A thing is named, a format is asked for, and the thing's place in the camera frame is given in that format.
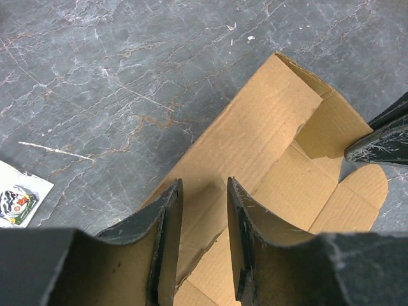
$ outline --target open cardboard box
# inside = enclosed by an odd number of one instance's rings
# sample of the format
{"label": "open cardboard box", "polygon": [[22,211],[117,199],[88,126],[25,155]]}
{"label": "open cardboard box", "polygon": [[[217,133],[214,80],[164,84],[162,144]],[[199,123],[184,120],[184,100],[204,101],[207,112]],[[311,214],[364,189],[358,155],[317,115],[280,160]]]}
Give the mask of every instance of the open cardboard box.
{"label": "open cardboard box", "polygon": [[341,183],[339,175],[344,149],[371,131],[336,90],[272,55],[148,199],[183,180],[174,304],[240,305],[226,230],[230,176],[303,230],[368,231],[388,193],[384,172],[370,164]]}

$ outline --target dark gray marble floor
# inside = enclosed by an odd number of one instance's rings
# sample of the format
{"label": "dark gray marble floor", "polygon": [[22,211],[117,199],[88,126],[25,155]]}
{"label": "dark gray marble floor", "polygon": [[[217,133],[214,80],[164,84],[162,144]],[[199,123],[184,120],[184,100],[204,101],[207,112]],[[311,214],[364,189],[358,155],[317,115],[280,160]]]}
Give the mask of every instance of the dark gray marble floor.
{"label": "dark gray marble floor", "polygon": [[[0,159],[55,184],[31,226],[96,233],[140,207],[274,51],[374,118],[407,90],[407,17],[405,0],[3,0]],[[408,230],[408,172],[384,169],[374,229]]]}

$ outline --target gray marble surface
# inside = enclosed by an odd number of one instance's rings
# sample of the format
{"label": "gray marble surface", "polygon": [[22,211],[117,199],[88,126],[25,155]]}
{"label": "gray marble surface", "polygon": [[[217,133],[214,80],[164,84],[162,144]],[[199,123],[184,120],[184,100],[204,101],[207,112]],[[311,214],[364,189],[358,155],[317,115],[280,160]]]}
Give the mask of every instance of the gray marble surface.
{"label": "gray marble surface", "polygon": [[[407,17],[405,0],[3,0],[0,159],[55,184],[31,226],[96,233],[138,210],[274,51],[374,118],[407,90]],[[374,229],[408,230],[408,172],[384,169]]]}

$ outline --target stone floor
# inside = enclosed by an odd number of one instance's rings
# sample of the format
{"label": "stone floor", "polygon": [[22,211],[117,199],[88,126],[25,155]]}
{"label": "stone floor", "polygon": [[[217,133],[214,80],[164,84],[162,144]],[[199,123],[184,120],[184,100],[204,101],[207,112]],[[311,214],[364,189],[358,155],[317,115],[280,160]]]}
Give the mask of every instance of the stone floor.
{"label": "stone floor", "polygon": [[[55,184],[31,226],[96,233],[138,210],[274,51],[374,118],[407,90],[407,16],[403,0],[4,0],[0,159]],[[374,229],[408,230],[408,172],[384,169]]]}

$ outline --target scratch mark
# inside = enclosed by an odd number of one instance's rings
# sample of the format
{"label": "scratch mark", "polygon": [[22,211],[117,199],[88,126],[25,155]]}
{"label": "scratch mark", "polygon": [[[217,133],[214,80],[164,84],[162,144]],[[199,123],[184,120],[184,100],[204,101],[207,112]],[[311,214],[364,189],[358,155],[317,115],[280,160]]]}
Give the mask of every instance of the scratch mark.
{"label": "scratch mark", "polygon": [[102,39],[99,37],[98,32],[96,32],[96,28],[94,29],[94,31],[95,31],[95,33],[94,33],[94,34],[95,34],[95,38],[101,42],[103,51],[104,51],[105,55],[108,56],[108,55],[106,54],[106,49],[105,49],[105,46],[104,46],[104,44],[103,44],[103,42],[102,42]]}
{"label": "scratch mark", "polygon": [[150,99],[150,98],[148,98],[148,97],[144,96],[143,94],[140,94],[140,93],[138,93],[138,92],[136,92],[136,91],[132,91],[131,89],[127,88],[126,86],[123,86],[123,85],[120,84],[119,82],[116,82],[116,81],[113,80],[112,77],[109,75],[108,70],[107,70],[106,68],[100,68],[100,69],[101,69],[101,71],[102,71],[102,74],[103,74],[104,76],[106,76],[106,77],[107,77],[112,83],[114,83],[115,85],[117,85],[117,86],[119,86],[119,87],[121,87],[121,88],[123,88],[123,89],[125,89],[125,90],[127,90],[127,91],[130,91],[131,93],[136,94],[137,96],[139,96],[139,97],[141,97],[141,98],[143,98],[143,99],[146,99],[147,101],[150,101],[150,102],[152,102],[152,103],[154,103],[154,104],[156,104],[156,105],[159,105],[159,106],[161,106],[161,107],[164,107],[165,109],[167,109],[167,110],[169,110],[169,111],[171,111],[171,112],[174,112],[174,110],[172,110],[170,107],[164,106],[163,104],[160,104],[159,102],[156,102],[156,101],[154,101],[153,99]]}
{"label": "scratch mark", "polygon": [[69,153],[66,151],[62,151],[59,149],[53,149],[53,148],[48,148],[48,147],[44,147],[43,145],[36,145],[35,143],[29,143],[29,142],[18,142],[21,145],[29,145],[30,147],[34,147],[34,148],[41,148],[41,149],[45,149],[49,152],[55,152],[55,153],[60,153],[60,154],[66,154],[66,155],[70,155],[70,156],[75,156],[75,157],[79,157],[79,158],[83,158],[83,159],[88,159],[92,162],[95,162],[95,159],[86,157],[86,156],[82,156],[82,155],[78,155],[78,154],[74,154],[74,153]]}
{"label": "scratch mark", "polygon": [[14,45],[13,42],[12,42],[11,44],[13,45],[13,47],[15,48],[15,50],[17,50],[19,56],[21,57],[21,59],[23,60],[23,62],[25,62],[25,65],[28,67],[28,63],[27,63],[26,60],[24,59],[24,57],[23,57],[21,51],[18,49],[18,47],[16,47],[16,46]]}
{"label": "scratch mark", "polygon": [[15,57],[13,56],[13,54],[10,52],[10,50],[8,50],[8,47],[6,46],[6,44],[4,43],[4,41],[0,38],[1,43],[3,44],[3,46],[5,47],[6,51],[10,54],[11,58],[15,61],[15,63],[17,64],[17,66],[26,74],[28,75],[30,78],[32,78],[38,85],[43,86],[43,84],[41,84],[39,81],[37,81],[35,78],[33,78],[26,70],[23,69],[22,66],[20,66],[20,64],[17,62],[17,60],[15,59]]}

